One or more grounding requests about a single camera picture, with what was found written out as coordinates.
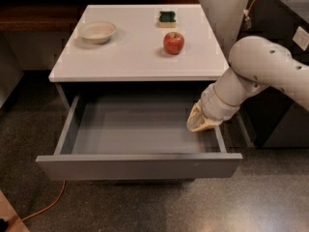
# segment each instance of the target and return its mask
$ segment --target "floor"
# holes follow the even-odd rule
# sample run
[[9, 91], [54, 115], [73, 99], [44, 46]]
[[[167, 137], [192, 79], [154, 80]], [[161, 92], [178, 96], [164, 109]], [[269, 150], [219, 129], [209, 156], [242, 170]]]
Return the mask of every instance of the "floor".
[[[0, 189], [24, 218], [50, 204], [62, 182], [35, 163], [55, 149], [66, 111], [47, 72], [27, 73], [0, 115]], [[247, 148], [237, 118], [222, 125], [243, 155], [229, 179], [67, 182], [31, 232], [309, 231], [309, 149]]]

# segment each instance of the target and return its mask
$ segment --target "green sponge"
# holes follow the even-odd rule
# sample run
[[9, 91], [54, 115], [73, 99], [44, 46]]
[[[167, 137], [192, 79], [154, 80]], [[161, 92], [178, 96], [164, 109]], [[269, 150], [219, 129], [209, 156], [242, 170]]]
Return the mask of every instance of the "green sponge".
[[160, 12], [158, 25], [160, 27], [176, 27], [175, 12]]
[[176, 22], [175, 12], [160, 12], [160, 22]]

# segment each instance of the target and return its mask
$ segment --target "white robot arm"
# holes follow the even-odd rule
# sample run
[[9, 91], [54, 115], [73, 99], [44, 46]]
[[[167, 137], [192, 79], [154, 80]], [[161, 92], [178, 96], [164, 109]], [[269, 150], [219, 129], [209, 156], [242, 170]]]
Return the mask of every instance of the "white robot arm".
[[246, 37], [232, 47], [229, 62], [231, 68], [194, 104], [187, 121], [190, 131], [204, 131], [231, 119], [246, 99], [268, 86], [309, 111], [309, 67], [293, 59], [285, 47]]

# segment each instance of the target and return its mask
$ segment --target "small bowl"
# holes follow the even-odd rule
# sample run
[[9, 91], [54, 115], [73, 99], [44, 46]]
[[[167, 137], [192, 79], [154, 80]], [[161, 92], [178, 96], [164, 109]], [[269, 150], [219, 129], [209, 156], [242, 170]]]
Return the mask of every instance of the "small bowl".
[[107, 21], [96, 21], [82, 25], [78, 35], [91, 44], [107, 43], [116, 32], [116, 26]]

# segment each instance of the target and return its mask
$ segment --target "gray drawer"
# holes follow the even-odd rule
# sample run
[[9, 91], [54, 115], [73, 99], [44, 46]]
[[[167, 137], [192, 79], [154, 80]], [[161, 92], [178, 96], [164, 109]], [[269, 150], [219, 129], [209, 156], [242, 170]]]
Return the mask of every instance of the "gray drawer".
[[37, 163], [52, 180], [231, 177], [241, 154], [219, 128], [192, 133], [186, 119], [200, 91], [95, 92], [74, 98], [53, 156]]

